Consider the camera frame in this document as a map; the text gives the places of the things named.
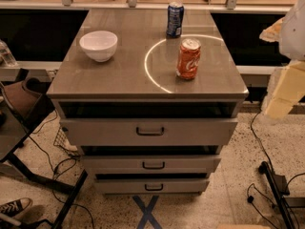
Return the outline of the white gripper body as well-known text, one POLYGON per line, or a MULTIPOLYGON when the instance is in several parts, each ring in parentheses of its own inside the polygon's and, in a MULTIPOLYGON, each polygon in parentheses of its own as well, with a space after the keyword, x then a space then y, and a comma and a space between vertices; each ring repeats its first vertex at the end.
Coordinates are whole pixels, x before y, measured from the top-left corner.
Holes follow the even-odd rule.
POLYGON ((279 35, 279 51, 292 60, 305 60, 305 0, 286 13, 279 35))

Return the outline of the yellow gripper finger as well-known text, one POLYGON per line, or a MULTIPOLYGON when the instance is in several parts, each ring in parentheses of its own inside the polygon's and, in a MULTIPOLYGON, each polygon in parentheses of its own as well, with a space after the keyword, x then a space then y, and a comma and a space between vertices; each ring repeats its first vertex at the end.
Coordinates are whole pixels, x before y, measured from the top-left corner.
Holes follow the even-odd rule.
POLYGON ((259 38, 266 42, 277 42, 279 40, 282 22, 282 18, 278 19, 270 27, 263 30, 262 33, 259 35, 259 38))
POLYGON ((263 114, 270 119, 285 117, 305 96, 305 62, 293 60, 275 71, 263 104, 263 114))

